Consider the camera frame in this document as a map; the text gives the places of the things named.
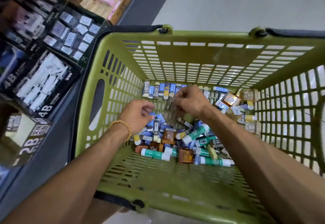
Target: display shelf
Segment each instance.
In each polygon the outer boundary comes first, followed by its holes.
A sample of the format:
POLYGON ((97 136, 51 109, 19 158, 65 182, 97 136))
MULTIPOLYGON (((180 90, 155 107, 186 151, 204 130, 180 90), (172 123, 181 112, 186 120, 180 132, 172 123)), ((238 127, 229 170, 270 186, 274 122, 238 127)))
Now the display shelf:
MULTIPOLYGON (((118 25, 151 25, 164 3, 165 0, 132 0, 118 25)), ((25 166, 11 169, 6 181, 2 184, 0 222, 66 164, 80 79, 71 87, 51 114, 50 120, 53 125, 32 161, 25 166)), ((96 103, 95 110, 98 111, 100 106, 101 103, 96 103)))

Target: gray shelf edge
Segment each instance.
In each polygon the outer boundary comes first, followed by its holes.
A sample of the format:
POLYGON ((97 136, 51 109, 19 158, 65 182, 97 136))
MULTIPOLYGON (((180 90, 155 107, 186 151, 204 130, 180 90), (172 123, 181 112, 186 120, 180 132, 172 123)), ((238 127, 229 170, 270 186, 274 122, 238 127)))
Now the gray shelf edge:
MULTIPOLYGON (((166 0, 132 0, 117 25, 151 25, 165 1, 166 0)), ((55 146, 55 141, 49 141, 51 137, 55 135, 53 133, 56 130, 60 130, 60 127, 67 129, 64 126, 65 121, 67 121, 68 124, 71 124, 74 108, 76 105, 76 95, 81 79, 82 77, 76 81, 76 83, 74 83, 74 85, 61 101, 59 108, 57 108, 57 110, 51 115, 50 118, 53 119, 52 127, 43 144, 34 156, 33 160, 25 166, 13 168, 6 178, 5 182, 2 184, 2 187, 0 189, 0 222, 35 189, 37 189, 48 178, 56 173, 53 172, 51 175, 46 177, 46 179, 41 179, 34 185, 30 185, 30 182, 26 182, 27 178, 34 179, 34 176, 37 177, 37 172, 33 172, 34 175, 30 174, 31 171, 33 171, 33 165, 44 163, 42 161, 37 161, 42 158, 41 155, 45 152, 44 150, 48 149, 47 145, 52 144, 52 146, 55 146)), ((61 165, 60 168, 62 168, 65 162, 62 161, 59 162, 59 164, 61 165)))

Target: person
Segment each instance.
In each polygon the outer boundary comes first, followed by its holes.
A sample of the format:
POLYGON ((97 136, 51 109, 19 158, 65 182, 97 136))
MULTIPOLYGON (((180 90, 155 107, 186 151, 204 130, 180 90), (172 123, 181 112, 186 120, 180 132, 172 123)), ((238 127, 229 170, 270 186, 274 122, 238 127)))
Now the person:
MULTIPOLYGON (((180 115, 190 113, 210 126, 276 220, 325 223, 323 178, 237 125, 213 107, 197 86, 183 87, 173 103, 180 115)), ((146 100, 132 101, 124 107, 120 119, 135 134, 154 118, 149 115, 154 108, 153 103, 146 100)), ((96 143, 22 202, 3 224, 83 223, 85 218, 89 219, 96 187, 128 136, 126 125, 113 124, 96 143)))

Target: floor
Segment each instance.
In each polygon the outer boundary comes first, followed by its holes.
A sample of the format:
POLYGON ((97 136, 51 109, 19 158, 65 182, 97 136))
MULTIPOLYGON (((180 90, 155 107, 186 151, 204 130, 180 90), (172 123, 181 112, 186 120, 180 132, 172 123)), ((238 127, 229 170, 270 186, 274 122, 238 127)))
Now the floor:
MULTIPOLYGON (((325 30, 325 0, 166 0, 153 25, 175 30, 248 32, 257 26, 279 29, 325 30)), ((202 223, 150 209, 147 215, 116 213, 104 224, 202 223)))

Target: basket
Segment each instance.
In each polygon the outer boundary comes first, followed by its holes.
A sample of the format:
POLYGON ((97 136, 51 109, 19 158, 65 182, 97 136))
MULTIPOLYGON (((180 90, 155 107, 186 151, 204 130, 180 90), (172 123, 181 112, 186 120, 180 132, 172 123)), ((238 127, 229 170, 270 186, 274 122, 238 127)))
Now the basket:
MULTIPOLYGON (((96 39, 85 70, 70 160, 103 134, 126 103, 142 98, 148 78, 150 85, 257 88, 261 138, 323 176, 324 36, 262 28, 235 33, 173 31, 169 25, 112 27, 96 39), (99 89, 104 95, 94 99, 99 89), (89 127, 97 112, 93 99, 102 108, 89 127)), ((213 91, 209 100, 216 101, 213 91)), ((153 103, 167 123, 180 127, 175 114, 165 111, 165 101, 153 103)), ((95 197, 138 212, 152 207, 213 223, 274 222, 236 167, 155 160, 134 153, 129 142, 117 151, 95 197)))

